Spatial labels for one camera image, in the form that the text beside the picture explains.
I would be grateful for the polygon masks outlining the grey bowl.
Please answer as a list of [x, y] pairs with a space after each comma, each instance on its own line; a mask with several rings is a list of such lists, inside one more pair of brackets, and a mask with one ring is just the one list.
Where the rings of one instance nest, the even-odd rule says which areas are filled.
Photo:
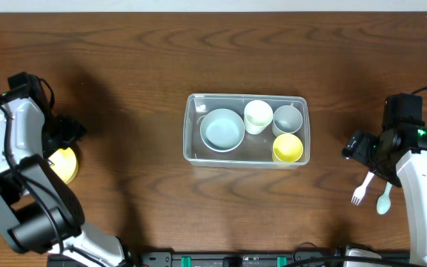
[[226, 153], [240, 146], [245, 136], [245, 126], [239, 114], [220, 108], [203, 116], [199, 134], [209, 149]]

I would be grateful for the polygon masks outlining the white cup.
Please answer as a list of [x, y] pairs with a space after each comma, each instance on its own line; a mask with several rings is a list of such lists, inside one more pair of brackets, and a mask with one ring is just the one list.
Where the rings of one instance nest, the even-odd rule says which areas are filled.
[[262, 100], [249, 102], [244, 109], [245, 130], [249, 134], [260, 134], [273, 120], [271, 106]]

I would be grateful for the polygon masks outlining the yellow bowl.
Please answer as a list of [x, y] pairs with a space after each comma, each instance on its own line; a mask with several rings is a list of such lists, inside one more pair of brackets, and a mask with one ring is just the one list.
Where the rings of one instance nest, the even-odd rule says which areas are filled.
[[72, 182], [78, 174], [79, 163], [72, 148], [58, 149], [47, 161], [65, 184]]

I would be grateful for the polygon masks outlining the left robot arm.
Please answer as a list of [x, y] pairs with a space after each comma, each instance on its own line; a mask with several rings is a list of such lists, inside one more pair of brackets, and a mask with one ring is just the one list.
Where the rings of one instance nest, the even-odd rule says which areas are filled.
[[27, 72], [8, 78], [0, 94], [0, 235], [15, 252], [66, 257], [75, 266], [134, 266], [121, 240], [85, 221], [76, 195], [48, 158], [87, 130], [54, 115], [45, 79]]

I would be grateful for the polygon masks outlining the grey cup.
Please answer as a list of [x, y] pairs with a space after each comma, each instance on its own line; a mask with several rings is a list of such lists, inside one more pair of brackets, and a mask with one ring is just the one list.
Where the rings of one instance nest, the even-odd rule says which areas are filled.
[[272, 131], [275, 136], [294, 134], [302, 127], [302, 123], [302, 114], [297, 108], [283, 105], [274, 111]]

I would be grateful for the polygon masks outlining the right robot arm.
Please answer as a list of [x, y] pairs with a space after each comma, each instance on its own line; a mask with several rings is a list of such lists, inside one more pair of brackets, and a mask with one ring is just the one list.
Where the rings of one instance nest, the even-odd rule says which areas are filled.
[[405, 196], [410, 232], [410, 262], [427, 266], [427, 127], [423, 99], [399, 93], [385, 99], [379, 136], [355, 131], [341, 155], [354, 159]]

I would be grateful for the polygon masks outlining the yellow cup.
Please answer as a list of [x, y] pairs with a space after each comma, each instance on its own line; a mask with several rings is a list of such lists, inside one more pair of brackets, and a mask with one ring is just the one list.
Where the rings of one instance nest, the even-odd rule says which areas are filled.
[[273, 142], [272, 160], [274, 162], [297, 162], [303, 155], [302, 141], [292, 133], [279, 135]]

